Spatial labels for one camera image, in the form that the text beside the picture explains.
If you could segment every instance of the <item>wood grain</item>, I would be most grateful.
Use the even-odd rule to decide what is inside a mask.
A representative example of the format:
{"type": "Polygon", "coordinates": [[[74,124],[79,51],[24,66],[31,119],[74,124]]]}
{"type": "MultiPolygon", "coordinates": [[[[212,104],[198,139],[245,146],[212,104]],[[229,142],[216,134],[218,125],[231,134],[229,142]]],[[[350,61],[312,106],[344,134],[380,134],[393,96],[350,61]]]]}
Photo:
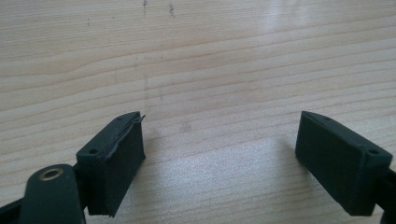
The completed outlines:
{"type": "Polygon", "coordinates": [[[395,155],[395,62],[392,0],[1,1],[0,206],[140,110],[148,158],[89,223],[379,223],[293,149],[309,110],[395,155]]]}

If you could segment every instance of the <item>small hole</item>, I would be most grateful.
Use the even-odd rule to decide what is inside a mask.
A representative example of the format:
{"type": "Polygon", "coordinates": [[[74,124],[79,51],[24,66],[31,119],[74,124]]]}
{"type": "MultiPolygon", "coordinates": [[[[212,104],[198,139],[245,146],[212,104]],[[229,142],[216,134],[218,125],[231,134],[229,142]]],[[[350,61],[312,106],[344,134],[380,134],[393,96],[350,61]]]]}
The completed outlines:
{"type": "Polygon", "coordinates": [[[88,152],[89,152],[90,154],[96,154],[96,153],[98,153],[98,149],[96,149],[96,148],[91,148],[88,152]]]}
{"type": "Polygon", "coordinates": [[[371,153],[371,154],[373,154],[373,155],[377,155],[377,154],[378,154],[378,151],[377,151],[377,150],[374,150],[374,149],[370,149],[370,150],[369,150],[369,153],[371,153]]]}
{"type": "Polygon", "coordinates": [[[55,179],[60,176],[64,172],[61,168],[49,169],[40,175],[40,180],[48,181],[51,179],[55,179]]]}

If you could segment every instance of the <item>light wooden surface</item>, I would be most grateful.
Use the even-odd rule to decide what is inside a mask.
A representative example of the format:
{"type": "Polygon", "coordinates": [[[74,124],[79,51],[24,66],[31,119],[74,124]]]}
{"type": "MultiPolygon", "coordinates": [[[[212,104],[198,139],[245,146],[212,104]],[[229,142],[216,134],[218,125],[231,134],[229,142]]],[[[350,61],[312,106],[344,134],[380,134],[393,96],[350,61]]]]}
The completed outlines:
{"type": "Polygon", "coordinates": [[[136,110],[148,157],[89,223],[378,223],[293,149],[309,110],[396,155],[396,2],[0,2],[0,206],[136,110]]]}

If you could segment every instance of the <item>wooden table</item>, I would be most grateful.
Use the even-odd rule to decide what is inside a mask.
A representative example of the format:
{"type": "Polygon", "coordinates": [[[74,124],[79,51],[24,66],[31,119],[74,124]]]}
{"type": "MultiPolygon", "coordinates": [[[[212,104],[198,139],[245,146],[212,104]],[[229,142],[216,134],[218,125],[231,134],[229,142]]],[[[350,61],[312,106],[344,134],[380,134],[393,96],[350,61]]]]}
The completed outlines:
{"type": "Polygon", "coordinates": [[[0,206],[140,110],[148,157],[89,223],[378,223],[294,145],[308,110],[396,155],[395,71],[393,0],[1,1],[0,206]]]}

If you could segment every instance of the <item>screw hole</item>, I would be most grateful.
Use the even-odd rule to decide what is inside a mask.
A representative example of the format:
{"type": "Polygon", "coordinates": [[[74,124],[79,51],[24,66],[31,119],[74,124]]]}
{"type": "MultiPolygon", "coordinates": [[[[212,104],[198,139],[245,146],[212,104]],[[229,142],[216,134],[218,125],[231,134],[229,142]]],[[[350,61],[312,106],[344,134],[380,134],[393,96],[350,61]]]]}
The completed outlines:
{"type": "Polygon", "coordinates": [[[90,154],[96,154],[96,153],[98,153],[98,149],[96,149],[96,148],[91,148],[89,151],[88,151],[90,154]]]}
{"type": "Polygon", "coordinates": [[[370,154],[373,154],[373,155],[377,155],[377,154],[378,154],[378,151],[377,151],[377,150],[374,150],[374,149],[370,149],[370,150],[369,150],[369,153],[370,153],[370,154]]]}
{"type": "Polygon", "coordinates": [[[61,168],[53,168],[43,172],[39,178],[42,181],[48,181],[51,179],[55,179],[56,177],[60,176],[63,172],[64,170],[61,168]]]}

